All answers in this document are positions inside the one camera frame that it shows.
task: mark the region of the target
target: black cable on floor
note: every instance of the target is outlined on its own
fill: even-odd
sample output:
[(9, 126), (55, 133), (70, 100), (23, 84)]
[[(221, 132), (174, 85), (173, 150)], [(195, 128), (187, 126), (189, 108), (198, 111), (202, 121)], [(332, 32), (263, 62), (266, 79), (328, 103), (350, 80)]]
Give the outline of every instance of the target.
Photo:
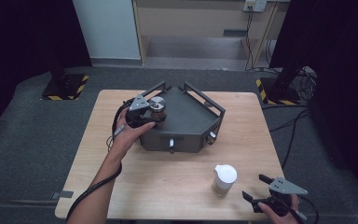
[(287, 163), (287, 159), (289, 158), (289, 154), (290, 154), (290, 151), (292, 150), (292, 144), (293, 144), (293, 139), (295, 138), (295, 132), (296, 132), (296, 125), (297, 125), (297, 121), (298, 119), (301, 117), (301, 115), (305, 112), (309, 111), (308, 109), (305, 109), (303, 111), (301, 111), (296, 119), (295, 119), (295, 123), (293, 125), (293, 130), (292, 130), (292, 136), (291, 136), (291, 139), (290, 139), (290, 144), (289, 144), (289, 147), (287, 148), (287, 152), (286, 152), (286, 156), (284, 158), (284, 161), (283, 161), (283, 164), (282, 164), (282, 169), (284, 168), (284, 166), (286, 165)]

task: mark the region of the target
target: person's right hand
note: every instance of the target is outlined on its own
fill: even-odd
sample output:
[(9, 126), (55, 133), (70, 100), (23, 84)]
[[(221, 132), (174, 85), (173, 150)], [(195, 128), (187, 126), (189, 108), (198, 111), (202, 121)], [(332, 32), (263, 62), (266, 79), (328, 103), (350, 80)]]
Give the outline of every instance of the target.
[[(291, 196), (292, 196), (292, 208), (295, 211), (297, 211), (298, 197), (295, 194), (292, 194)], [(259, 203), (258, 206), (274, 224), (297, 224), (296, 219), (290, 213), (287, 213), (287, 215), (284, 217), (280, 217), (268, 205), (264, 203)]]

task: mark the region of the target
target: metal bracket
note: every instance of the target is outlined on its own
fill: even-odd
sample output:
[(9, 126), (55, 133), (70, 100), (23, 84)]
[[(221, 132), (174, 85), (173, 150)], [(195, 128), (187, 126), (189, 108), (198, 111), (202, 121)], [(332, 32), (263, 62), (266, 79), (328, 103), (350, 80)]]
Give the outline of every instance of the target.
[(54, 192), (51, 194), (52, 199), (59, 199), (59, 198), (72, 198), (72, 195), (74, 195), (73, 191), (66, 191), (62, 190), (61, 192)]
[(283, 179), (282, 177), (274, 179), (274, 181), (272, 181), (269, 185), (269, 189), (281, 194), (308, 194), (305, 189)]

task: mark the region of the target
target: gray metal box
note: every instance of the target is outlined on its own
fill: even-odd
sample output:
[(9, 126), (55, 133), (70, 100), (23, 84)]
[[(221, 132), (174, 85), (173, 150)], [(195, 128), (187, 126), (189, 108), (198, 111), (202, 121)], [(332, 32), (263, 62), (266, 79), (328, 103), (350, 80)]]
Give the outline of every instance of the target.
[(205, 143), (213, 144), (226, 111), (223, 107), (186, 82), (183, 88), (171, 87), (157, 96), (165, 100), (167, 117), (140, 137), (146, 150), (199, 152)]

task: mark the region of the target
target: human arm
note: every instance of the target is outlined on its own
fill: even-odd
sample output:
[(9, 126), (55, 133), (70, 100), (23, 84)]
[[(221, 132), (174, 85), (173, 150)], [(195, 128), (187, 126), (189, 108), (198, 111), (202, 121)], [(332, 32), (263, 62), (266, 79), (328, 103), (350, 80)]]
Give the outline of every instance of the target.
[[(127, 110), (126, 108), (121, 112), (117, 121), (117, 126), (124, 125), (124, 129), (113, 141), (110, 151), (90, 184), (91, 186), (114, 174), (136, 139), (155, 125), (154, 122), (151, 122), (136, 129), (131, 128), (125, 120)], [(84, 198), (73, 210), (67, 223), (105, 223), (114, 185), (115, 179), (100, 186)]]
[[(291, 197), (292, 208), (293, 210), (298, 211), (298, 197), (295, 194), (292, 194)], [(280, 217), (268, 205), (259, 203), (258, 206), (274, 224), (297, 224), (296, 219), (291, 213), (287, 213), (286, 216)]]

